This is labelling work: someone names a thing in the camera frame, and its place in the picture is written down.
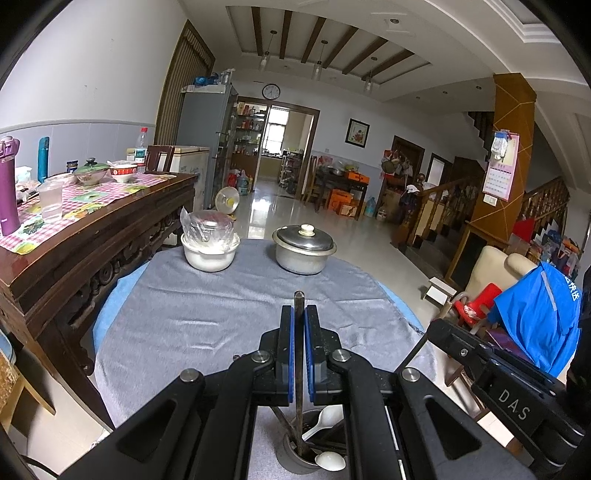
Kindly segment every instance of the pendant light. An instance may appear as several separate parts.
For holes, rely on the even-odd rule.
[[[269,59],[271,58],[271,54],[269,53],[269,48],[271,48],[271,42],[273,41],[273,37],[277,33],[277,30],[271,30],[271,39],[269,40],[269,46],[265,50],[265,54],[261,58],[261,62],[259,64],[259,72],[264,72],[267,68],[267,64],[269,63]]]
[[[322,40],[322,49],[320,50],[320,58],[314,64],[314,69],[312,70],[312,80],[320,80],[320,74],[322,74],[322,53],[324,52],[324,46],[328,43],[326,40]]]
[[[363,86],[363,93],[365,95],[371,95],[371,91],[374,88],[374,78],[373,78],[373,74],[374,74],[374,65],[375,62],[378,61],[377,57],[371,57],[372,59],[372,66],[371,66],[371,70],[369,71],[369,75],[367,75],[367,77],[365,77],[365,85]]]

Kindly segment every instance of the glass cup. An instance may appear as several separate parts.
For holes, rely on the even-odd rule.
[[[48,181],[37,187],[41,216],[45,223],[54,223],[61,219],[61,190],[63,183]]]

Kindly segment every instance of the pink checkered tablecloth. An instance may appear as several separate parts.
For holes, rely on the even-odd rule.
[[[115,200],[171,178],[174,176],[137,174],[133,183],[117,183],[107,175],[98,185],[65,187],[61,194],[62,217],[55,223],[43,221],[39,199],[36,198],[18,208],[21,226],[8,236],[0,235],[0,247],[25,255],[86,215]]]

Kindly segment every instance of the ceiling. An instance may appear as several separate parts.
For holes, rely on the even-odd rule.
[[[538,95],[535,120],[567,184],[591,193],[591,90],[566,49],[519,0],[180,1],[216,56],[217,69],[256,70],[259,54],[269,45],[269,31],[277,30],[267,69],[310,78],[321,40],[329,42],[325,61],[345,33],[357,29],[325,65],[321,81],[360,93],[362,78],[372,68],[371,56],[380,64],[407,51],[408,58],[375,75],[381,85],[372,97],[432,115],[491,110],[492,74],[521,72]],[[253,6],[260,13],[258,45]],[[280,58],[285,11],[293,13]],[[347,71],[380,38],[384,44]]]
[[[278,8],[232,5],[227,10],[241,52],[258,57],[268,50],[275,66],[279,64],[290,73],[299,67],[298,71],[309,77],[312,65],[322,61],[328,75],[348,74],[359,80],[371,75],[375,83],[383,85],[429,65],[393,41],[325,17]],[[390,18],[385,21],[386,27],[396,29]]]

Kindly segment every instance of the gray tablecloth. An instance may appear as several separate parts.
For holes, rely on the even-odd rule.
[[[420,338],[373,277],[335,257],[318,275],[295,275],[277,265],[272,242],[246,239],[230,267],[204,273],[186,262],[182,248],[171,249],[154,256],[96,355],[96,382],[115,425],[181,370],[207,375],[226,369],[234,354],[256,350],[261,334],[279,326],[281,306],[293,302],[296,290],[317,306],[323,328],[335,330],[344,348],[375,367],[392,371]],[[411,364],[434,379],[430,345]],[[298,478],[275,458],[281,437],[271,410],[260,407],[249,479]],[[348,473],[318,471],[308,478]]]

